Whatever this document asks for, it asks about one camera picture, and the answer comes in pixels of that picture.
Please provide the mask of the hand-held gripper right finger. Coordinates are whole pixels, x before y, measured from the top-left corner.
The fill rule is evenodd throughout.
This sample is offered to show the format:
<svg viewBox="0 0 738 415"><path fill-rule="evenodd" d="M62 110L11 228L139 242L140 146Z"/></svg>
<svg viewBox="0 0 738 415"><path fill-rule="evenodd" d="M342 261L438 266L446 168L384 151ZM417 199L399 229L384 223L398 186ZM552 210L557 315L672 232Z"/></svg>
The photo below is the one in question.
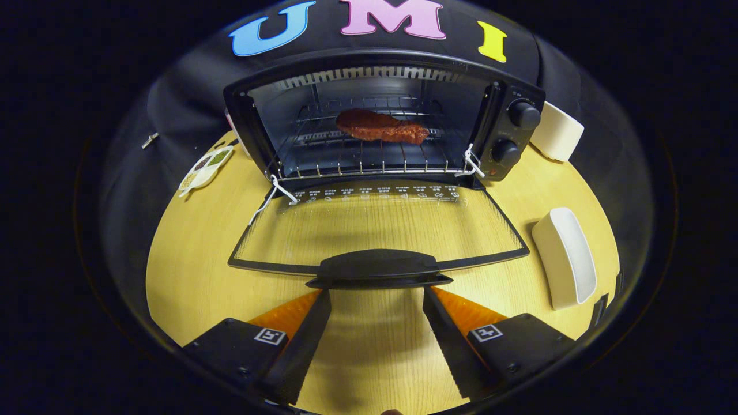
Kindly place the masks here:
<svg viewBox="0 0 738 415"><path fill-rule="evenodd" d="M532 314L506 317L437 286L424 287L423 312L461 396L472 401L540 375L575 344Z"/></svg>

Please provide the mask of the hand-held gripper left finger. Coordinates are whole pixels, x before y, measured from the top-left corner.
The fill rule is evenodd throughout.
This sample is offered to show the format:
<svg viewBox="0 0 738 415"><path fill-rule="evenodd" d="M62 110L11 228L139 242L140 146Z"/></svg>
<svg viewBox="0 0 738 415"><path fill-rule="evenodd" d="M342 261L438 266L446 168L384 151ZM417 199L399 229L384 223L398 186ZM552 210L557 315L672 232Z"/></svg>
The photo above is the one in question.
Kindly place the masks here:
<svg viewBox="0 0 738 415"><path fill-rule="evenodd" d="M238 391L294 405L331 312L317 289L247 322L226 318L183 349Z"/></svg>

